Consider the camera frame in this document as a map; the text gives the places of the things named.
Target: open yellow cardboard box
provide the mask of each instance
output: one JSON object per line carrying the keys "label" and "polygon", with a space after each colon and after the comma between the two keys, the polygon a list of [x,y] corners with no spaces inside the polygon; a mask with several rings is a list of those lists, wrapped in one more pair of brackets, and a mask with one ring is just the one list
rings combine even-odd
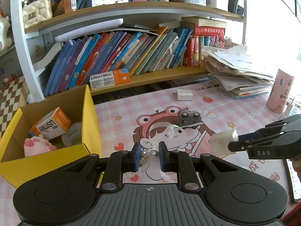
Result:
{"label": "open yellow cardboard box", "polygon": [[[82,122],[82,144],[65,148],[61,137],[50,142],[58,150],[24,158],[24,140],[33,124],[60,107],[71,123]],[[16,188],[90,153],[101,157],[98,120],[87,85],[19,108],[0,140],[0,175]]]}

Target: white shelf frame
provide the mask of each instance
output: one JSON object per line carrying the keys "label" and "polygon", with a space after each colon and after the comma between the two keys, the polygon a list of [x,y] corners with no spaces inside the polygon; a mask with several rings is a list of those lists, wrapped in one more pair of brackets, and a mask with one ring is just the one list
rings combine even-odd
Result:
{"label": "white shelf frame", "polygon": [[[246,39],[246,17],[247,17],[247,2],[244,0],[244,17],[243,20],[241,19],[233,19],[227,18],[224,16],[215,16],[216,18],[220,17],[222,19],[230,19],[236,20],[239,22],[243,22],[243,40],[242,43],[245,44]],[[158,9],[146,7],[146,8],[139,8],[139,9],[128,9],[122,11],[122,15],[126,14],[137,14],[137,13],[158,13],[158,14],[168,14],[168,13],[176,13],[176,14],[186,14],[186,15],[194,15],[194,16],[206,16],[204,12],[193,12],[190,9],[170,9],[168,7],[162,7]],[[120,11],[107,11],[104,13],[96,13],[90,14],[87,16],[83,16],[80,18],[71,19],[69,21],[65,21],[59,23],[57,25],[50,26],[48,28],[42,29],[41,31],[35,31],[31,33],[25,34],[24,24],[23,24],[23,16],[22,16],[22,0],[11,0],[11,21],[12,21],[12,30],[13,36],[15,40],[15,47],[17,51],[17,55],[19,58],[20,66],[22,72],[24,74],[26,83],[28,85],[29,91],[31,93],[31,102],[40,102],[45,99],[40,81],[38,79],[39,75],[45,70],[45,68],[38,69],[35,71],[33,62],[30,57],[29,48],[27,40],[34,38],[34,37],[41,37],[41,36],[48,36],[52,40],[52,32],[53,31],[60,31],[60,29],[64,28],[65,26],[76,25],[79,23],[85,22],[93,22],[93,20],[97,20],[100,18],[105,18],[108,16],[120,16]]]}

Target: star print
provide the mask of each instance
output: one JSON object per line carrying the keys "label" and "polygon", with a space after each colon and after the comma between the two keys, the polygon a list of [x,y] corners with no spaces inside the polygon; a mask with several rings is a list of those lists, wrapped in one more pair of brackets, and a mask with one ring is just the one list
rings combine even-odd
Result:
{"label": "star print", "polygon": [[234,128],[236,127],[233,122],[228,122],[228,127]]}

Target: pink checkered tablecloth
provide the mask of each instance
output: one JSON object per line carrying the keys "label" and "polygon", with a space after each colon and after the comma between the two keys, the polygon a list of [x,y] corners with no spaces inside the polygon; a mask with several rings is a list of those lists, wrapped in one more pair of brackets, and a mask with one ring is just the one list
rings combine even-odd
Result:
{"label": "pink checkered tablecloth", "polygon": [[[237,133],[253,132],[265,124],[279,119],[279,115],[266,107],[268,94],[233,100],[219,88],[199,90],[201,84],[180,87],[193,92],[193,101],[177,101],[176,89],[166,89],[114,100],[95,105],[103,156],[108,157],[117,150],[131,150],[135,142],[149,148],[150,140],[162,133],[166,123],[176,124],[177,112],[185,107],[201,113],[204,125],[199,129],[185,129],[185,133],[174,134],[165,140],[169,149],[186,151],[192,157],[201,153],[212,153],[208,139],[215,132],[236,128]],[[154,123],[162,124],[148,132]],[[249,160],[246,152],[238,152],[224,158],[236,165],[266,176],[280,183],[288,192],[285,168],[281,160]],[[146,173],[124,174],[124,182],[158,183],[167,182],[158,171],[157,163]],[[13,208],[15,188],[0,178],[0,225],[15,226],[19,223]]]}

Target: gray toy car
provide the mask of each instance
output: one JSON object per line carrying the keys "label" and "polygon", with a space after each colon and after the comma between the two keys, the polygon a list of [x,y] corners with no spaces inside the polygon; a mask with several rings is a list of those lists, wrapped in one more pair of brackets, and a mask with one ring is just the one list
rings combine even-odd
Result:
{"label": "gray toy car", "polygon": [[189,111],[188,108],[181,110],[178,114],[178,125],[179,127],[190,126],[196,123],[201,123],[201,114],[197,111]]}

